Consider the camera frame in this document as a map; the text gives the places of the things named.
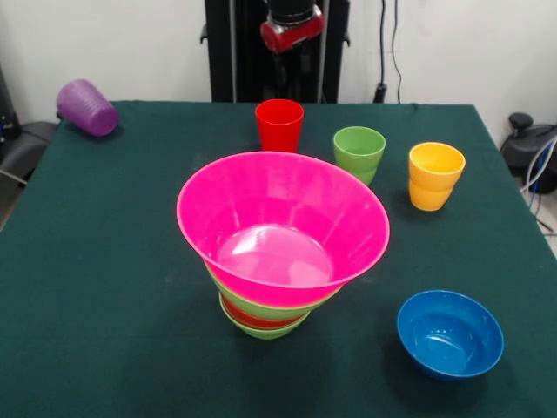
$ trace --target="stacked bowls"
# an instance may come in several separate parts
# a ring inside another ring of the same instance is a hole
[[[389,240],[379,199],[351,174],[288,152],[246,152],[206,165],[177,204],[231,322],[270,340],[288,334],[369,270]]]

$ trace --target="red bowl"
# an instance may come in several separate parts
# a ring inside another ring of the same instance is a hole
[[[246,311],[243,311],[232,302],[230,302],[226,297],[221,294],[223,299],[223,303],[225,304],[225,308],[234,320],[238,321],[240,324],[243,324],[250,328],[257,328],[257,329],[279,329],[282,327],[286,327],[293,322],[299,320],[302,316],[296,316],[294,318],[289,318],[287,320],[265,320],[263,318],[258,318],[257,316],[253,316]]]

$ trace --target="cup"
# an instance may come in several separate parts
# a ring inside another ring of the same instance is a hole
[[[300,103],[285,98],[274,98],[255,109],[259,138],[263,151],[296,152],[304,120]]]
[[[408,157],[412,204],[422,211],[439,210],[464,170],[464,155],[447,144],[424,142],[414,146]]]
[[[58,93],[60,115],[95,137],[108,135],[118,125],[114,106],[87,80],[73,80]]]
[[[363,126],[349,126],[334,134],[337,165],[370,185],[385,150],[385,138]]]

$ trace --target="purple cup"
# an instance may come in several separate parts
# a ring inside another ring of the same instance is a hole
[[[87,80],[73,80],[58,93],[58,112],[95,137],[108,135],[118,125],[114,106]]]

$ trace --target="red cup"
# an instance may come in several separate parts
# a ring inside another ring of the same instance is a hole
[[[298,150],[299,133],[304,120],[304,108],[300,103],[286,98],[273,98],[258,105],[255,117],[263,151]]]

